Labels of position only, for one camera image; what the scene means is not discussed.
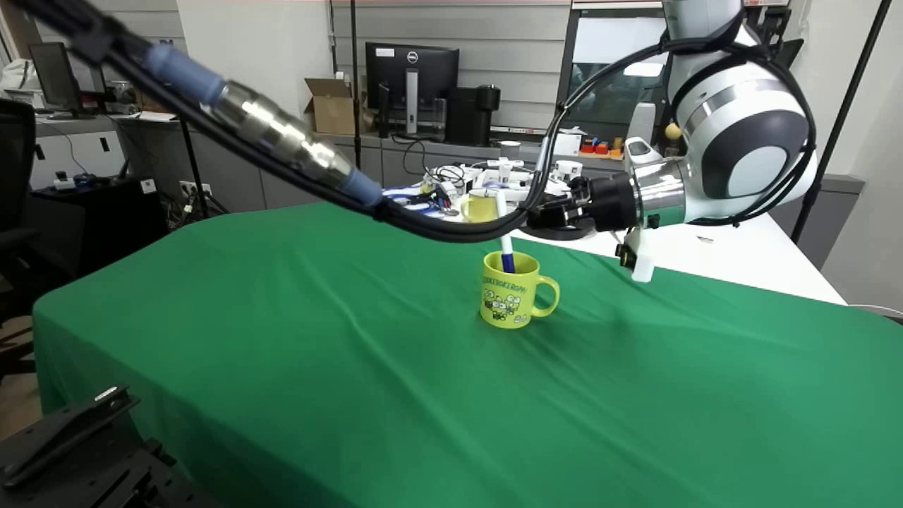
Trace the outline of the white marker with blue cap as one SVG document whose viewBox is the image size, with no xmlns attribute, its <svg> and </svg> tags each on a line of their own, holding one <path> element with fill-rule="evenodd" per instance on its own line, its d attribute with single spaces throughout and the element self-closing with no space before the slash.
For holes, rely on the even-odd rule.
<svg viewBox="0 0 903 508">
<path fill-rule="evenodd" d="M 498 219 L 504 219 L 507 215 L 507 200 L 503 189 L 497 189 L 495 193 L 495 206 Z M 514 250 L 509 234 L 500 237 L 501 243 L 501 266 L 505 273 L 515 274 L 516 264 L 514 258 Z"/>
</svg>

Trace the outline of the plain yellow mug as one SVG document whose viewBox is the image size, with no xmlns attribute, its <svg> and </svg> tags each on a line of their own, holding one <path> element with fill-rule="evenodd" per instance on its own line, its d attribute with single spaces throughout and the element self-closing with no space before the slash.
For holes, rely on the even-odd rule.
<svg viewBox="0 0 903 508">
<path fill-rule="evenodd" d="M 468 223 L 487 223 L 499 219 L 497 194 L 468 194 L 461 202 L 460 213 Z"/>
</svg>

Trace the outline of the yellow mug with cartoon print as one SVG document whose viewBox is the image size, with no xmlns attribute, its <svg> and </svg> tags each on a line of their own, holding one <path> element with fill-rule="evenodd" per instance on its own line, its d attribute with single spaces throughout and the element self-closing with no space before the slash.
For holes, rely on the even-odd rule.
<svg viewBox="0 0 903 508">
<path fill-rule="evenodd" d="M 483 258 L 480 279 L 480 316 L 490 325 L 503 330 L 517 330 L 529 325 L 533 318 L 547 318 L 560 303 L 561 287 L 557 281 L 540 273 L 540 263 L 528 254 L 514 252 L 514 272 L 504 270 L 505 255 L 490 252 Z M 539 308 L 538 287 L 552 290 L 552 301 Z"/>
</svg>

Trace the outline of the row of red orange blocks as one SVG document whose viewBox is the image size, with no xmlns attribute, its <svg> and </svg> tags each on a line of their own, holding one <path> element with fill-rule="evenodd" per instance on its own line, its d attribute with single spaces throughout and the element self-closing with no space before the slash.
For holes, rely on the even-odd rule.
<svg viewBox="0 0 903 508">
<path fill-rule="evenodd" d="M 623 138 L 614 138 L 613 140 L 584 138 L 578 149 L 578 157 L 622 161 L 624 158 L 623 148 Z"/>
</svg>

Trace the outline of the white table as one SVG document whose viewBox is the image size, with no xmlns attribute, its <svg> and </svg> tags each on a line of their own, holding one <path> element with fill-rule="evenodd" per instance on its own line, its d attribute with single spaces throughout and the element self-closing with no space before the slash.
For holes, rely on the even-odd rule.
<svg viewBox="0 0 903 508">
<path fill-rule="evenodd" d="M 384 162 L 377 176 L 384 189 L 412 186 L 419 182 L 426 168 L 433 167 L 426 167 L 416 160 L 396 158 L 393 162 Z M 545 236 L 543 242 L 611 258 L 618 240 L 624 235 L 625 231 L 615 234 L 589 231 L 578 240 L 560 241 Z M 655 273 L 673 270 L 844 305 L 837 290 L 767 215 L 743 222 L 738 227 L 678 224 L 645 229 L 644 235 L 655 261 Z"/>
</svg>

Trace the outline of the black coffee machine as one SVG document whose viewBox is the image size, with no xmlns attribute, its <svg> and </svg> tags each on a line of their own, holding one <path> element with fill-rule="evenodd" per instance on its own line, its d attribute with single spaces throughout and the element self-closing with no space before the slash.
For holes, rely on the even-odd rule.
<svg viewBox="0 0 903 508">
<path fill-rule="evenodd" d="M 447 98 L 444 141 L 468 147 L 490 144 L 492 115 L 499 110 L 501 90 L 494 85 L 454 87 Z"/>
</svg>

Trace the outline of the black monitor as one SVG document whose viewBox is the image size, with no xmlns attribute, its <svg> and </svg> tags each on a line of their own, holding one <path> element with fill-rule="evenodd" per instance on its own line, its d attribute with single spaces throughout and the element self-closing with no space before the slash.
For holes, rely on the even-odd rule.
<svg viewBox="0 0 903 508">
<path fill-rule="evenodd" d="M 460 49 L 402 43 L 365 43 L 365 105 L 380 134 L 407 138 L 422 128 L 444 128 L 449 93 L 458 87 Z"/>
</svg>

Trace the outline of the stand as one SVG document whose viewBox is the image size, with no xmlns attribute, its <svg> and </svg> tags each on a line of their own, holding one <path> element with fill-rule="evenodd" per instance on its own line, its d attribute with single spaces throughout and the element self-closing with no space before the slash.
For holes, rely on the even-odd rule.
<svg viewBox="0 0 903 508">
<path fill-rule="evenodd" d="M 358 169 L 361 166 L 361 131 L 360 131 L 360 101 L 359 101 L 359 73 L 358 73 L 358 36 L 357 36 L 357 0 L 349 0 L 349 30 L 351 30 L 351 58 L 352 58 L 352 99 L 353 99 L 353 142 L 354 157 Z"/>
<path fill-rule="evenodd" d="M 212 197 L 210 197 L 210 199 L 207 199 L 205 197 L 205 195 L 203 194 L 203 191 L 201 190 L 201 183 L 203 183 L 203 182 L 202 182 L 202 178 L 201 178 L 201 174 L 200 174 L 199 164 L 198 164 L 198 161 L 197 161 L 197 158 L 195 155 L 193 139 L 191 138 L 189 126 L 188 126 L 187 122 L 183 118 L 181 118 L 181 116 L 177 116 L 176 119 L 178 120 L 178 124 L 180 125 L 180 128 L 181 128 L 181 132 L 183 133 L 183 142 L 184 142 L 185 149 L 186 149 L 186 152 L 187 152 L 188 158 L 189 158 L 191 176 L 193 176 L 193 182 L 197 184 L 198 190 L 200 192 L 200 194 L 194 195 L 194 198 L 195 198 L 195 200 L 197 200 L 197 203 L 199 203 L 199 205 L 200 205 L 201 215 L 203 216 L 204 219 L 209 219 L 212 216 L 208 202 L 212 203 L 213 209 L 216 210 L 217 213 L 229 214 L 229 210 L 226 209 L 226 207 L 223 206 L 222 203 L 218 199 L 216 199 L 215 196 L 212 196 Z"/>
<path fill-rule="evenodd" d="M 862 45 L 860 56 L 856 62 L 854 73 L 846 87 L 844 99 L 841 102 L 829 138 L 827 139 L 825 148 L 823 148 L 823 153 L 819 159 L 815 179 L 813 180 L 812 186 L 806 194 L 804 194 L 801 202 L 800 213 L 794 223 L 794 228 L 790 236 L 790 240 L 793 241 L 794 244 L 799 244 L 810 213 L 813 207 L 815 207 L 819 193 L 821 193 L 823 178 L 825 178 L 825 173 L 829 167 L 833 151 L 835 151 L 837 142 L 842 134 L 842 129 L 844 129 L 849 110 L 852 108 L 852 105 L 854 105 L 856 93 L 858 92 L 862 78 L 864 77 L 868 62 L 871 60 L 872 52 L 877 45 L 878 36 L 880 35 L 881 29 L 883 29 L 887 14 L 890 12 L 891 4 L 892 0 L 880 0 L 880 3 L 878 4 L 878 9 L 871 23 L 871 28 L 868 30 L 867 38 Z"/>
</svg>

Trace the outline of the cardboard box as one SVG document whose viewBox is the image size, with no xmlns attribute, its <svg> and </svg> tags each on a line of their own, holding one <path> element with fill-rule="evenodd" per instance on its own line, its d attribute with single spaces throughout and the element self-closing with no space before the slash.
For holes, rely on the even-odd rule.
<svg viewBox="0 0 903 508">
<path fill-rule="evenodd" d="M 304 112 L 313 118 L 320 134 L 354 135 L 355 120 L 351 87 L 343 78 L 306 78 L 310 101 Z"/>
</svg>

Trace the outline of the green table cloth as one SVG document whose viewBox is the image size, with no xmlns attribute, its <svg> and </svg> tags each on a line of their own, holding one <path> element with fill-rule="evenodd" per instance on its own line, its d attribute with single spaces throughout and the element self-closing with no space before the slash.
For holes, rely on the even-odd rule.
<svg viewBox="0 0 903 508">
<path fill-rule="evenodd" d="M 500 330 L 496 244 L 330 205 L 194 223 L 36 302 L 43 407 L 128 385 L 238 508 L 903 508 L 902 326 L 516 247 L 562 297 Z"/>
</svg>

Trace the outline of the black cabinet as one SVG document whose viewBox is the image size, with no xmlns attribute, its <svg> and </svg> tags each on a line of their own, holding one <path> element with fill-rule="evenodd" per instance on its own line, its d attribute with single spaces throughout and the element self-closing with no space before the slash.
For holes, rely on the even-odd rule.
<svg viewBox="0 0 903 508">
<path fill-rule="evenodd" d="M 49 247 L 75 279 L 104 269 L 168 234 L 152 179 L 113 179 L 105 186 L 31 192 Z"/>
</svg>

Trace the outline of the dark laptop screen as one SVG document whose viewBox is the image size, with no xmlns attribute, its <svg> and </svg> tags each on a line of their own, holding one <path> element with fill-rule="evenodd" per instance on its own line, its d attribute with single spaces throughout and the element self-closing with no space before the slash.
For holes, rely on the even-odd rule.
<svg viewBox="0 0 903 508">
<path fill-rule="evenodd" d="M 32 43 L 29 45 L 32 62 L 49 108 L 54 110 L 50 119 L 77 119 L 82 113 L 80 88 L 72 74 L 70 57 L 60 42 Z"/>
</svg>

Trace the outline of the black office chair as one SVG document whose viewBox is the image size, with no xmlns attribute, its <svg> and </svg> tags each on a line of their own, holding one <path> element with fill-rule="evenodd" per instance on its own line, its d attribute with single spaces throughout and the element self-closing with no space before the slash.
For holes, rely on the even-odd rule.
<svg viewBox="0 0 903 508">
<path fill-rule="evenodd" d="M 0 279 L 11 287 L 0 293 L 0 329 L 6 321 L 29 314 L 42 286 L 35 252 L 39 232 L 25 223 L 35 142 L 35 110 L 0 99 Z"/>
</svg>

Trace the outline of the black metal clamp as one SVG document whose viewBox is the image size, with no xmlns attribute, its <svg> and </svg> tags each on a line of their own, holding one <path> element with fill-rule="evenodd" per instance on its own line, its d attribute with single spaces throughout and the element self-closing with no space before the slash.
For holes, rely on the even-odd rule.
<svg viewBox="0 0 903 508">
<path fill-rule="evenodd" d="M 222 508 L 141 437 L 112 387 L 0 441 L 0 508 Z"/>
</svg>

